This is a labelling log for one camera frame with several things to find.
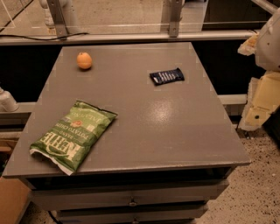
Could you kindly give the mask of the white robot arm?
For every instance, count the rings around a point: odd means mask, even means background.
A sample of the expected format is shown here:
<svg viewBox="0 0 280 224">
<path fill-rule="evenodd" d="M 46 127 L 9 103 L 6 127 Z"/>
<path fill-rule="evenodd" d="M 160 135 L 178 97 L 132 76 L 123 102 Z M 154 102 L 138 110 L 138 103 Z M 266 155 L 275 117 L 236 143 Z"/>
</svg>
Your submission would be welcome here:
<svg viewBox="0 0 280 224">
<path fill-rule="evenodd" d="M 241 114 L 239 128 L 259 129 L 280 107 L 280 8 L 263 28 L 240 45 L 237 52 L 255 55 L 255 63 L 265 70 L 248 84 L 247 104 Z"/>
</svg>

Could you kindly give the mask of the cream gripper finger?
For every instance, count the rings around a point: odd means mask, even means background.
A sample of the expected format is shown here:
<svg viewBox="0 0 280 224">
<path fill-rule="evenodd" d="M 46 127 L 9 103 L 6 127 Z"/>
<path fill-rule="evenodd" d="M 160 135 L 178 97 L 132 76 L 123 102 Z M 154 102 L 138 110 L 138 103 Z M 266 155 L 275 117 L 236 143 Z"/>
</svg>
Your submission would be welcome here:
<svg viewBox="0 0 280 224">
<path fill-rule="evenodd" d="M 267 71 L 260 79 L 252 78 L 239 128 L 245 131 L 261 128 L 279 107 L 280 73 Z"/>
<path fill-rule="evenodd" d="M 254 54 L 256 52 L 257 39 L 258 39 L 257 34 L 251 36 L 239 46 L 237 52 L 245 56 Z"/>
</svg>

